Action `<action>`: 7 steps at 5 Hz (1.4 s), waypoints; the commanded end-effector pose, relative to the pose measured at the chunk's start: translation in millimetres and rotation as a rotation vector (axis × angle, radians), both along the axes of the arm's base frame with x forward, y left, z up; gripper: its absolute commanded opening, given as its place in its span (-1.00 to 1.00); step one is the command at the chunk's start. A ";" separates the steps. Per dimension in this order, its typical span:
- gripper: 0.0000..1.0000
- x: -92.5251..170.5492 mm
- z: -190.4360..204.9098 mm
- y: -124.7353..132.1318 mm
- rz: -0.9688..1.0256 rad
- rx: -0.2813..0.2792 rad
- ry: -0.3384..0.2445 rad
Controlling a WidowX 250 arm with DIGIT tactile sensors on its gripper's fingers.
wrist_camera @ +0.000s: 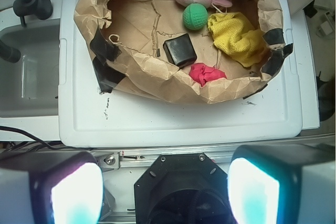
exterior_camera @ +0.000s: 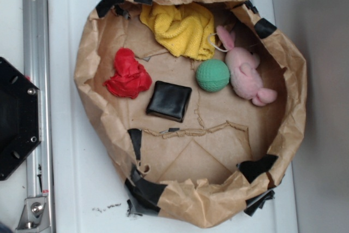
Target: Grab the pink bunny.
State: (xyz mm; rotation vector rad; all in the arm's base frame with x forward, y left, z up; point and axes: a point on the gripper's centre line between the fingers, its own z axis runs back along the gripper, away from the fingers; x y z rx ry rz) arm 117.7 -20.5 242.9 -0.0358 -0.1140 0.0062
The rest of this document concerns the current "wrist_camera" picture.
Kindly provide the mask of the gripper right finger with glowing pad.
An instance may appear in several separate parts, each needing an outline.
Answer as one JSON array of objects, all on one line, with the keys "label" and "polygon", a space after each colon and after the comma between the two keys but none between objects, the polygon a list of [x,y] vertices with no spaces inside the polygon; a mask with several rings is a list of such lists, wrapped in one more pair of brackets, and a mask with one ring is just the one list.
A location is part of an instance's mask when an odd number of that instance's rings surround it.
[{"label": "gripper right finger with glowing pad", "polygon": [[335,223],[335,146],[242,145],[227,191],[238,223]]}]

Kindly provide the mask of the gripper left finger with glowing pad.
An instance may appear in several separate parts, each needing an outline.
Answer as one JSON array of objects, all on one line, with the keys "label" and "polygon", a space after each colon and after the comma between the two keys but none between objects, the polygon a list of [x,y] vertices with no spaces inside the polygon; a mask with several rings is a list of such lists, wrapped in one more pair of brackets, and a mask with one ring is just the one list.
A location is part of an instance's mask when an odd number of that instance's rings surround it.
[{"label": "gripper left finger with glowing pad", "polygon": [[1,153],[1,223],[98,223],[103,175],[87,151]]}]

